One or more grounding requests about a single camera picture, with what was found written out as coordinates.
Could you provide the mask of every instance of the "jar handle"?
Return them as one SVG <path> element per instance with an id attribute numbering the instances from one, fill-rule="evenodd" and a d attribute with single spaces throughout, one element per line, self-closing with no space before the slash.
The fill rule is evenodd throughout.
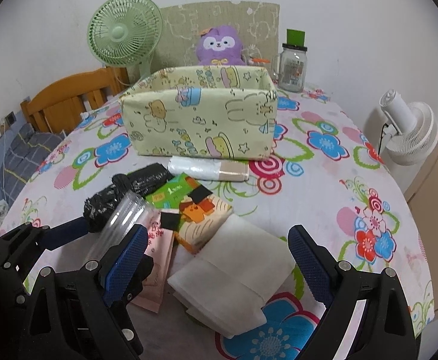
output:
<path id="1" fill-rule="evenodd" d="M 272 57 L 271 70 L 272 70 L 272 82 L 277 84 L 279 82 L 279 69 L 277 67 L 277 59 L 280 54 Z"/>

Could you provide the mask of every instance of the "tablecloth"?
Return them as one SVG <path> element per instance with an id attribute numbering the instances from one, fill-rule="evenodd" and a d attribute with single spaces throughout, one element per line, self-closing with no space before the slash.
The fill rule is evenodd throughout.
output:
<path id="1" fill-rule="evenodd" d="M 0 235 L 26 221 L 54 227 L 74 219 L 82 215 L 84 200 L 107 186 L 114 174 L 167 161 L 138 156 L 117 102 L 107 103 L 41 164 L 12 205 Z M 408 205 L 373 146 L 323 91 L 312 86 L 300 94 L 279 90 L 274 153 L 249 167 L 247 182 L 204 185 L 236 214 L 277 237 L 285 239 L 293 225 L 302 224 L 337 260 L 370 272 L 392 267 L 404 288 L 416 335 L 433 319 L 427 257 Z M 58 272 L 78 269 L 93 236 L 45 251 L 26 280 L 27 289 L 43 266 Z M 175 247 L 169 275 L 192 258 Z M 159 314 L 128 306 L 145 360 L 294 359 L 324 313 L 297 267 L 264 307 L 268 322 L 232 339 L 201 326 L 170 287 L 165 291 Z M 359 303 L 336 358 L 347 355 L 362 310 Z"/>

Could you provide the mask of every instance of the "purple plush toy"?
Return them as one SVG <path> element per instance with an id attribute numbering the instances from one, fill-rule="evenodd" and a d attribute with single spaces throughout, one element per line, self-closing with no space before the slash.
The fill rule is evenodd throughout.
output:
<path id="1" fill-rule="evenodd" d="M 231 26 L 211 28 L 199 39 L 196 55 L 200 65 L 245 65 L 242 42 Z"/>

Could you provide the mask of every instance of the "black plastic bag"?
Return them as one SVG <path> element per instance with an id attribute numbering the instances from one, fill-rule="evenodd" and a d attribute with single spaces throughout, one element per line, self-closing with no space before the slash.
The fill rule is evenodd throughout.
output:
<path id="1" fill-rule="evenodd" d="M 84 202 L 84 217 L 88 220 L 89 232 L 101 231 L 127 191 L 145 197 L 174 178 L 159 163 L 153 163 L 128 175 L 114 175 L 112 184 Z"/>

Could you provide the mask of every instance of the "fan center cap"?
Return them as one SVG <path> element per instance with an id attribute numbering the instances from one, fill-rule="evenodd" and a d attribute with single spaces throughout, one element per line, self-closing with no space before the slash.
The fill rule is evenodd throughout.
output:
<path id="1" fill-rule="evenodd" d="M 116 24 L 111 29 L 111 37 L 113 41 L 119 42 L 126 36 L 126 27 L 124 24 Z"/>

